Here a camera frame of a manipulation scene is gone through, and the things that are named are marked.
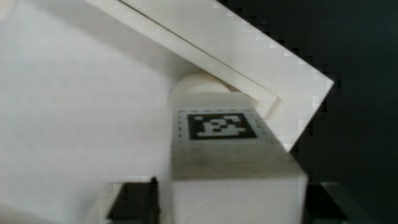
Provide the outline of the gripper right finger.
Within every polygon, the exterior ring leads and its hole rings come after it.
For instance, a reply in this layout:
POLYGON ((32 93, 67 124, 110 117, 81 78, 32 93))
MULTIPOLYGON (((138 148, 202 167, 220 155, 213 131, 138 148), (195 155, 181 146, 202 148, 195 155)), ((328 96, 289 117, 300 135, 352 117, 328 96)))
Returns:
POLYGON ((307 185, 300 224, 373 224, 373 219, 336 182, 307 185))

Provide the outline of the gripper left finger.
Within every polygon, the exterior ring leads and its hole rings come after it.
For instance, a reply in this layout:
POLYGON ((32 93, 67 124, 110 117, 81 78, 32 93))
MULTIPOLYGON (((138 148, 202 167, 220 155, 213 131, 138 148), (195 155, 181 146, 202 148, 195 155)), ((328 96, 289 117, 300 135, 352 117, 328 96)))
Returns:
POLYGON ((92 206, 85 224, 160 224, 156 178, 115 185, 92 206))

